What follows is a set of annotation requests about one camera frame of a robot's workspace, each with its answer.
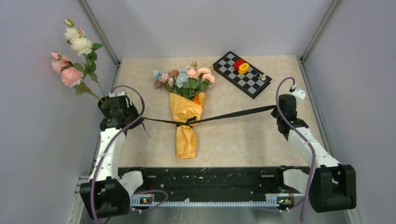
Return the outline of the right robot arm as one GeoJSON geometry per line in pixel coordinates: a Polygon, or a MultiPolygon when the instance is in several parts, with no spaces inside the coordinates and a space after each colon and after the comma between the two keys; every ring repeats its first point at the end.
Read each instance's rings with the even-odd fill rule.
{"type": "Polygon", "coordinates": [[[355,169],[329,155],[308,125],[297,118],[297,97],[280,95],[271,115],[276,118],[278,131],[313,169],[312,175],[296,168],[286,169],[274,179],[275,189],[287,192],[292,187],[307,194],[318,213],[354,209],[357,204],[355,169]]]}

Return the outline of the black ribbon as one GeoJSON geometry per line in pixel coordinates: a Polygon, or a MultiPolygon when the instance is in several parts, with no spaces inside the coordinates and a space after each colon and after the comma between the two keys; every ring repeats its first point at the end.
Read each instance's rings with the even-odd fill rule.
{"type": "Polygon", "coordinates": [[[167,123],[167,124],[175,125],[176,127],[179,127],[179,126],[193,127],[193,125],[195,125],[195,124],[199,124],[199,123],[203,123],[203,122],[207,122],[207,121],[242,117],[242,116],[247,116],[247,115],[256,114],[256,113],[260,113],[260,112],[266,112],[269,110],[273,110],[275,108],[276,108],[276,105],[268,105],[268,106],[232,112],[232,113],[223,114],[223,115],[206,118],[206,119],[200,119],[200,120],[198,120],[197,116],[194,116],[192,118],[187,119],[187,121],[185,121],[185,122],[161,120],[161,119],[151,119],[151,118],[145,118],[145,117],[142,117],[141,120],[142,121],[150,120],[150,121],[155,121],[155,122],[167,123]]]}

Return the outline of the orange paper flower bouquet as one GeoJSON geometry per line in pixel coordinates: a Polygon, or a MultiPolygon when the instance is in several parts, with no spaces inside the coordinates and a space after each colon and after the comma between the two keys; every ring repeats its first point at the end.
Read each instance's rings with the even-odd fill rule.
{"type": "Polygon", "coordinates": [[[176,122],[176,158],[196,157],[198,138],[193,127],[200,121],[207,100],[206,91],[215,84],[213,68],[196,62],[180,70],[154,70],[155,87],[170,94],[170,112],[176,122]]]}

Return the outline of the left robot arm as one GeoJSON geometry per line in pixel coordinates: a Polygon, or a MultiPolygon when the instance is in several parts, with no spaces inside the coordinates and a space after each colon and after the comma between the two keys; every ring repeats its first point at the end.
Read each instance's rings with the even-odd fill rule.
{"type": "Polygon", "coordinates": [[[119,157],[128,129],[142,122],[129,97],[111,96],[105,100],[107,106],[98,103],[105,117],[99,125],[100,145],[96,164],[88,182],[81,184],[79,189],[90,218],[97,223],[129,212],[130,191],[119,179],[119,157]]]}

